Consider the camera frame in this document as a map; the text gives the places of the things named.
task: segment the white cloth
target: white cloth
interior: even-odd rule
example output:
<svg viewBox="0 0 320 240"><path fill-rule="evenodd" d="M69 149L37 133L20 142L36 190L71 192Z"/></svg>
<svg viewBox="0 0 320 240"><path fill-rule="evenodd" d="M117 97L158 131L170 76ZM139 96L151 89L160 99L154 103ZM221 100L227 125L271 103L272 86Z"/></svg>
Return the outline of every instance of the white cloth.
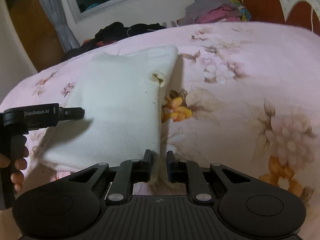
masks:
<svg viewBox="0 0 320 240"><path fill-rule="evenodd" d="M60 122L40 156L63 171L99 162L110 167L154 152L151 182L160 152L161 102L177 59L175 46L126 56L97 54L84 69L66 107L82 107L82 120Z"/></svg>

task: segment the human hand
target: human hand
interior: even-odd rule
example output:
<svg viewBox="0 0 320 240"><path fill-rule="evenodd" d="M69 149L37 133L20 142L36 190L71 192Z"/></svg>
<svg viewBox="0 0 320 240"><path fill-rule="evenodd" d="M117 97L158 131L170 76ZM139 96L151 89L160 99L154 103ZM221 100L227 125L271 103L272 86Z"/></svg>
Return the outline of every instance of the human hand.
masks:
<svg viewBox="0 0 320 240"><path fill-rule="evenodd" d="M14 166L17 170L25 170L27 168L27 161L24 159L29 156L29 150L27 147L23 148L22 151L23 158L15 161ZM0 168L6 168L10 164L10 160L3 154L0 153ZM11 174L11 181L14 183L14 189L16 191L22 190L22 182L24 180L24 175L21 171Z"/></svg>

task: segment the yellow flower print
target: yellow flower print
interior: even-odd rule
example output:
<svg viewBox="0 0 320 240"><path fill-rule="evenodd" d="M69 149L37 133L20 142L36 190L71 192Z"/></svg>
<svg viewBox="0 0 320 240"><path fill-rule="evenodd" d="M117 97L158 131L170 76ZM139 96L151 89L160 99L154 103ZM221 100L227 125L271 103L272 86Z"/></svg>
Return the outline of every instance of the yellow flower print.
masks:
<svg viewBox="0 0 320 240"><path fill-rule="evenodd" d="M39 81L36 83L36 86L38 86L38 85L42 86L42 85L46 84L51 78L54 77L54 75L55 75L58 71L59 71L59 70L54 71L54 72L52 72L52 74L51 74L49 77L39 80Z"/></svg>
<svg viewBox="0 0 320 240"><path fill-rule="evenodd" d="M297 195L298 197L302 195L303 186L296 179L293 179L295 172L288 164L282 166L279 162L278 157L270 156L269 171L269 174L259 176L259 179L278 187L279 179L286 179L289 182L289 187L287 188L287 190Z"/></svg>
<svg viewBox="0 0 320 240"><path fill-rule="evenodd" d="M183 103L182 97L176 97L172 100L166 98L166 101L168 102L166 104L166 107L172 110L173 112L165 114L165 112L162 111L162 122L166 122L170 118L172 118L174 122L179 122L192 117L192 111L187 107L181 106Z"/></svg>
<svg viewBox="0 0 320 240"><path fill-rule="evenodd" d="M223 108L225 103L217 100L208 90L194 88L189 93L181 89L178 93L170 90L169 98L165 98L162 105L162 123L172 119L174 122L183 121L193 117L196 120L213 121L219 125L214 111Z"/></svg>

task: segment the pink floral bed sheet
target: pink floral bed sheet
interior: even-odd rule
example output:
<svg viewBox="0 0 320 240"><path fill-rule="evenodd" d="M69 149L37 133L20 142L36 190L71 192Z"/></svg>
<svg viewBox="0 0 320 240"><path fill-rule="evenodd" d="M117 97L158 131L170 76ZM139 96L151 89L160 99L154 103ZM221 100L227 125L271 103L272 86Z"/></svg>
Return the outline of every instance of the pink floral bed sheet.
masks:
<svg viewBox="0 0 320 240"><path fill-rule="evenodd" d="M136 194L178 194L166 183L165 153L201 166L223 163L302 199L303 239L320 231L320 38L305 29L265 23L216 23L164 29L108 45L31 76L4 99L11 107L65 106L84 65L99 51L125 55L174 44L179 57L162 107L157 185ZM46 129L27 135L25 190L69 172L41 165Z"/></svg>

